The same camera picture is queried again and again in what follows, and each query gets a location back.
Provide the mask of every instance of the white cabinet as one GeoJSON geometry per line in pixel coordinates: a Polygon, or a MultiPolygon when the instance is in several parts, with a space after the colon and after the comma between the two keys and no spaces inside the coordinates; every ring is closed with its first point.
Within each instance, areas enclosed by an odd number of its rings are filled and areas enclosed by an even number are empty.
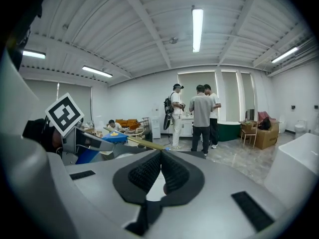
{"type": "Polygon", "coordinates": [[[181,118],[181,137],[192,137],[193,136],[193,118],[182,117],[181,118]]]}

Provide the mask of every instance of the glossy floor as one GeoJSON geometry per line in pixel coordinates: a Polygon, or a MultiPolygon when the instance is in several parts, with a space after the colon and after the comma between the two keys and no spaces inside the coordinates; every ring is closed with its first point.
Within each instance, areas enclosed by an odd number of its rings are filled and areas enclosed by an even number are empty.
{"type": "MultiPolygon", "coordinates": [[[[245,174],[256,183],[263,185],[264,180],[274,161],[276,149],[294,139],[294,135],[290,133],[280,134],[276,145],[266,149],[252,148],[251,145],[240,143],[240,139],[219,142],[216,149],[209,149],[207,161],[219,162],[236,168],[241,173],[245,174]]],[[[162,136],[161,139],[154,139],[153,142],[158,144],[168,144],[171,146],[167,136],[162,136]]],[[[179,140],[181,151],[190,151],[191,137],[181,137],[179,140]]],[[[198,145],[198,150],[201,150],[201,144],[198,145]]]]}

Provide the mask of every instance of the green bathtub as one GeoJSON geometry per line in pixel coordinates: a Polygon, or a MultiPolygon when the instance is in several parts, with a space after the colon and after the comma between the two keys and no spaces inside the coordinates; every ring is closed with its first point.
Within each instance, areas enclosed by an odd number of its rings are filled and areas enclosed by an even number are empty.
{"type": "Polygon", "coordinates": [[[237,138],[240,132],[240,123],[232,121],[218,121],[219,141],[230,141],[237,138]]]}

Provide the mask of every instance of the fluorescent ceiling light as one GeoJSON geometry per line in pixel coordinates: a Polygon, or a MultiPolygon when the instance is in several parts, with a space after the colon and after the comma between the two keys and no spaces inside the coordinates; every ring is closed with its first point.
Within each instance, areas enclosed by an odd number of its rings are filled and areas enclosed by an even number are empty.
{"type": "Polygon", "coordinates": [[[106,77],[113,77],[112,74],[108,74],[108,73],[105,73],[105,72],[102,72],[100,70],[96,70],[96,69],[93,69],[93,68],[90,68],[90,67],[87,67],[87,66],[83,66],[82,68],[83,70],[85,71],[89,71],[89,72],[92,72],[92,73],[95,73],[95,74],[99,74],[99,75],[103,75],[103,76],[106,76],[106,77]]]}
{"type": "Polygon", "coordinates": [[[41,53],[41,52],[24,50],[22,54],[23,54],[23,56],[45,59],[45,53],[41,53]]]}
{"type": "Polygon", "coordinates": [[[272,63],[276,63],[276,62],[278,62],[279,60],[282,60],[283,58],[289,56],[290,54],[294,53],[294,52],[297,51],[297,50],[298,50],[297,47],[292,48],[291,50],[285,52],[283,55],[280,55],[279,57],[275,58],[275,59],[272,60],[271,62],[272,62],[272,63]]]}
{"type": "Polygon", "coordinates": [[[199,52],[201,32],[203,29],[203,9],[193,9],[193,52],[199,52]]]}

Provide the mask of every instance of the window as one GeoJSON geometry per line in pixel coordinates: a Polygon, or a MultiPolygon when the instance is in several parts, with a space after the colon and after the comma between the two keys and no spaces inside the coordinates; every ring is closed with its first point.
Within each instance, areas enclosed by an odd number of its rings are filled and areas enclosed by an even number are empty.
{"type": "Polygon", "coordinates": [[[84,113],[84,122],[92,120],[91,87],[36,80],[25,80],[25,82],[39,99],[29,120],[44,119],[45,110],[57,100],[57,97],[60,98],[66,93],[70,94],[84,113]]]}
{"type": "Polygon", "coordinates": [[[222,72],[225,85],[226,120],[239,121],[239,93],[236,72],[222,72]]]}
{"type": "Polygon", "coordinates": [[[84,122],[91,121],[91,87],[60,83],[59,98],[66,93],[70,94],[76,105],[84,113],[84,122]]]}
{"type": "Polygon", "coordinates": [[[57,83],[35,80],[25,80],[25,83],[39,99],[29,120],[44,119],[45,110],[56,101],[57,83]]]}
{"type": "Polygon", "coordinates": [[[255,102],[254,102],[254,90],[250,74],[241,73],[244,86],[245,95],[245,118],[254,120],[255,102]]]}
{"type": "Polygon", "coordinates": [[[208,84],[217,93],[215,72],[179,74],[178,81],[184,86],[180,92],[180,102],[186,104],[185,112],[189,109],[190,99],[197,95],[197,85],[208,84]]]}

